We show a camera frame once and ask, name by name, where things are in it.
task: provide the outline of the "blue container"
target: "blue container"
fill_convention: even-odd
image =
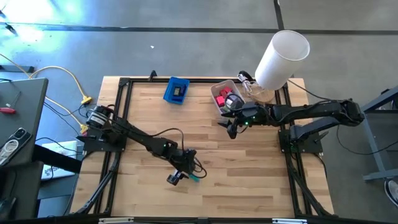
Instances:
[[[163,100],[169,103],[182,105],[187,94],[189,80],[171,77],[164,93]]]

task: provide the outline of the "gray floor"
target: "gray floor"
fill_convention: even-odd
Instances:
[[[275,29],[272,0],[87,0],[8,1],[3,12],[11,22],[85,26],[215,27]],[[396,30],[397,1],[280,0],[288,29]],[[21,65],[58,65],[76,74],[85,92],[98,96],[105,75],[234,76],[253,74],[272,34],[167,32],[64,32],[0,30],[0,52]],[[398,83],[398,36],[306,35],[311,53],[295,74],[309,90],[329,98],[353,98],[363,105]],[[48,96],[74,110],[80,94],[62,71],[47,70]],[[0,77],[25,78],[18,73]],[[310,97],[311,103],[317,101]],[[76,129],[78,125],[67,118]],[[355,138],[348,138],[354,133]],[[337,215],[396,222],[397,208],[384,195],[382,182],[364,183],[376,171],[373,157],[351,154],[336,141],[336,129],[323,140],[331,198]],[[71,128],[44,109],[39,137],[58,141],[75,137]],[[341,140],[357,151],[369,151],[361,126],[342,127]],[[379,140],[383,147],[392,139]]]

